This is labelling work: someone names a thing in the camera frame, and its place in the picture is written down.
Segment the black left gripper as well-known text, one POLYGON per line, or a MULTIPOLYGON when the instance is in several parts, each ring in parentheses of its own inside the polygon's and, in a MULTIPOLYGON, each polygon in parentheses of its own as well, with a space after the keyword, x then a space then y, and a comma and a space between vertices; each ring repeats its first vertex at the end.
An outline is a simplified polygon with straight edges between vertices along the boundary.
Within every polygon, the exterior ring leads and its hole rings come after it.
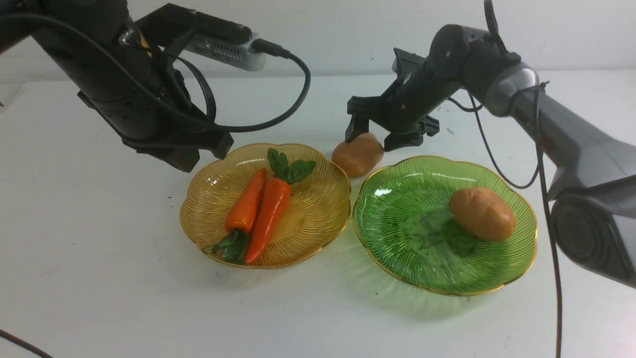
POLYGON ((223 160, 232 149, 212 127, 215 101, 193 104, 177 55, 146 41, 125 0, 32 0, 30 35, 137 153, 190 173, 200 150, 223 160))

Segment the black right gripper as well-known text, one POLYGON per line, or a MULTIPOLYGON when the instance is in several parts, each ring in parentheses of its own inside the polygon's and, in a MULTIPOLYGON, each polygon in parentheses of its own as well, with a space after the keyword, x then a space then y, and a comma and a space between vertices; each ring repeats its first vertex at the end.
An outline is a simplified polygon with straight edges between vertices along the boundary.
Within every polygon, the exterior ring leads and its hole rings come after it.
POLYGON ((470 43, 487 36, 486 30, 449 24, 435 34, 429 54, 419 63, 404 66, 404 51, 396 48, 397 79, 380 96, 353 96, 348 100, 351 115, 345 142, 352 143, 369 132, 372 121, 390 134, 384 152, 423 144, 418 125, 444 100, 463 86, 464 64, 472 53, 470 43))

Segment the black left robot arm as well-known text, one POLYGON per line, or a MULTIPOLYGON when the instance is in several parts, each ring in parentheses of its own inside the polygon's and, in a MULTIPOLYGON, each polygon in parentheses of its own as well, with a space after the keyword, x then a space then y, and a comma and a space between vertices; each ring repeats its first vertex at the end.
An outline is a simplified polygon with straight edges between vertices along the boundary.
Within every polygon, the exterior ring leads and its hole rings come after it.
POLYGON ((215 102, 194 105, 173 65, 198 35, 236 44, 248 30, 171 3, 132 20, 125 0, 1 2, 2 52, 33 38, 124 145, 182 172, 200 150, 223 159, 234 143, 215 102))

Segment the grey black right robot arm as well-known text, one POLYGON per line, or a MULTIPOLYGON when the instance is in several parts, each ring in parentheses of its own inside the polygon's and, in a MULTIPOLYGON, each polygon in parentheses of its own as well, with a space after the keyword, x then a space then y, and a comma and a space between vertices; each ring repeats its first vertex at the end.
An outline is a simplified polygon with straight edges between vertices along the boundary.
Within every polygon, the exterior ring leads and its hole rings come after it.
POLYGON ((511 117, 556 166, 542 186, 552 247, 574 263, 629 287, 635 285, 635 147, 616 140, 545 94, 538 74, 506 49, 494 20, 488 30, 445 25, 429 54, 395 49, 395 81, 380 95, 348 100, 345 139, 374 122, 389 132, 388 151, 418 146, 433 134, 432 109, 464 89, 494 116, 511 117))

